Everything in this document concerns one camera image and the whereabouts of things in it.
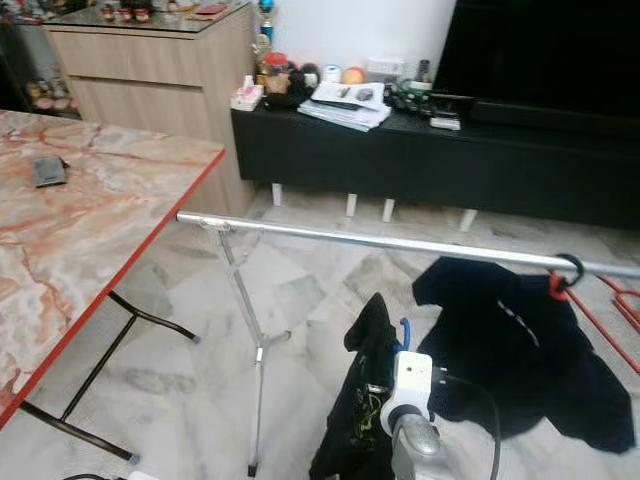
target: clothes drying rack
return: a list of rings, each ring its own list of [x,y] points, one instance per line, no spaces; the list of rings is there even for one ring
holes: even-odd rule
[[[224,260],[225,268],[229,274],[229,280],[242,312],[242,317],[247,324],[255,344],[255,398],[251,424],[251,444],[249,450],[248,476],[255,477],[258,468],[258,447],[260,439],[260,422],[262,410],[262,386],[264,379],[264,356],[266,350],[274,344],[286,341],[291,337],[290,331],[284,331],[276,336],[268,336],[262,332],[258,323],[251,298],[244,284],[239,267],[242,261],[236,261],[231,245],[229,233],[234,230],[257,231],[260,233],[274,233],[293,237],[325,240],[351,245],[388,248],[411,252],[435,253],[450,257],[465,258],[471,260],[494,261],[501,263],[513,263],[531,267],[546,268],[550,270],[576,271],[578,266],[569,260],[560,257],[532,255],[505,250],[492,250],[478,247],[465,247],[447,243],[426,242],[403,238],[383,237],[378,235],[366,235],[354,232],[335,230],[323,230],[302,226],[267,223],[242,218],[205,215],[194,212],[179,211],[176,219],[180,223],[194,224],[203,227],[214,241],[220,251],[220,258]],[[585,274],[609,275],[613,277],[640,278],[640,267],[604,265],[592,262],[583,262]]]

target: black cloth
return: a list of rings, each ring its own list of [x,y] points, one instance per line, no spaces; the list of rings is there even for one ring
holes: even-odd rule
[[[397,344],[387,307],[376,293],[344,337],[346,349],[358,353],[327,417],[311,480],[335,474],[341,480],[393,480],[391,438],[380,424],[380,409],[391,394]]]
[[[596,449],[634,446],[629,394],[593,352],[568,301],[550,295],[550,276],[444,257],[414,282],[413,294],[418,305],[442,307],[418,351],[493,395],[503,438],[546,416]],[[492,410],[465,385],[434,385],[429,409],[493,430]]]

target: wooden cabinet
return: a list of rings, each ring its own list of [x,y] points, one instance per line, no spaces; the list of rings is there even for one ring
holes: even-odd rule
[[[225,158],[185,208],[246,212],[254,191],[240,178],[229,98],[253,70],[249,4],[199,32],[62,23],[45,29],[84,120],[222,143]]]

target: papers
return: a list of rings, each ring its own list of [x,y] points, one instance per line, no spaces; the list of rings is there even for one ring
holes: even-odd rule
[[[345,110],[343,108],[332,107],[307,100],[298,107],[298,112],[337,125],[342,125],[343,127],[368,132],[372,128],[380,125],[382,121],[391,114],[391,107],[382,105],[379,111],[369,110],[367,108]]]
[[[347,85],[344,83],[320,82],[311,100],[316,102],[342,103],[379,110],[384,94],[383,83],[359,83]]]
[[[391,107],[382,103],[383,92],[382,83],[344,85],[321,82],[311,100],[301,104],[298,112],[336,125],[368,132],[391,114]],[[330,102],[332,105],[318,102]]]

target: black metal table leg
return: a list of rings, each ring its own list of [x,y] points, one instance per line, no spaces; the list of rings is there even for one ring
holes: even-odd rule
[[[22,402],[22,404],[20,405],[20,408],[25,412],[29,413],[30,415],[33,415],[37,419],[42,420],[47,425],[51,425],[52,427],[57,428],[58,430],[68,433],[69,435],[73,435],[74,437],[79,438],[80,440],[84,440],[85,442],[95,445],[96,447],[101,448],[102,450],[106,450],[107,452],[112,453],[113,455],[116,455],[124,460],[127,460],[130,463],[136,464],[140,460],[140,457],[138,455],[131,453],[125,450],[124,448],[120,448],[117,445],[114,445],[113,443],[110,443],[104,440],[103,438],[93,435],[92,433],[86,432],[78,427],[75,427],[67,423],[66,421],[67,418],[69,417],[69,415],[71,415],[73,410],[76,408],[76,406],[78,405],[78,403],[80,402],[84,394],[87,393],[87,390],[89,389],[93,381],[96,379],[96,377],[98,376],[102,368],[105,366],[105,364],[107,363],[107,360],[109,360],[111,355],[113,355],[113,353],[115,352],[116,348],[118,348],[118,345],[122,343],[122,340],[124,340],[124,337],[127,335],[127,333],[129,333],[129,330],[131,330],[131,327],[133,327],[133,324],[135,323],[136,319],[143,318],[149,322],[155,323],[156,325],[160,325],[160,326],[169,328],[171,330],[174,330],[180,333],[181,335],[184,335],[194,343],[198,343],[200,341],[200,337],[190,332],[186,328],[181,327],[180,325],[177,325],[173,322],[169,322],[168,320],[164,320],[162,318],[156,317],[155,315],[151,315],[150,313],[147,313],[143,310],[140,310],[134,307],[114,291],[109,292],[109,297],[111,297],[111,299],[114,300],[122,308],[124,308],[129,313],[131,313],[131,318],[129,318],[129,321],[122,328],[120,333],[118,333],[118,336],[115,338],[115,340],[111,342],[111,345],[109,345],[109,348],[107,349],[107,351],[104,353],[104,355],[102,355],[102,357],[100,358],[98,363],[95,365],[95,367],[93,367],[93,369],[89,373],[89,376],[85,379],[84,382],[82,382],[82,385],[80,386],[76,394],[73,396],[73,398],[71,399],[67,407],[64,409],[64,413],[62,414],[62,416],[60,418],[56,418],[53,415],[45,412],[41,408],[36,407],[35,405],[27,401]]]
[[[131,453],[124,448],[120,448],[113,443],[107,442],[106,440],[93,435],[92,433],[85,432],[78,427],[74,427],[73,425],[70,425],[63,420],[59,420],[29,402],[22,402],[20,408],[30,415],[33,415],[37,419],[42,420],[47,425],[51,425],[52,427],[68,433],[69,435],[73,435],[80,440],[84,440],[85,442],[95,445],[102,450],[106,450],[107,452],[112,453],[113,455],[116,455],[124,460],[127,460],[128,462],[138,463],[137,460],[140,458],[138,455]]]
[[[134,307],[133,305],[131,305],[129,302],[127,302],[124,298],[122,298],[120,295],[118,295],[113,290],[109,292],[109,297],[114,302],[116,302],[118,305],[120,305],[122,308],[127,310],[129,313],[131,313],[133,315],[136,315],[137,317],[144,318],[145,320],[147,320],[147,321],[149,321],[151,323],[155,323],[156,325],[160,325],[160,326],[165,327],[165,328],[170,328],[171,330],[174,330],[174,331],[178,332],[179,334],[184,335],[189,340],[191,340],[193,343],[199,343],[200,342],[200,337],[198,335],[196,335],[195,333],[190,332],[189,330],[187,330],[184,327],[181,327],[177,323],[173,323],[173,322],[170,322],[169,320],[165,320],[163,318],[156,317],[155,315],[151,315],[150,313],[147,313],[147,312],[145,312],[143,310],[140,310],[137,307]]]

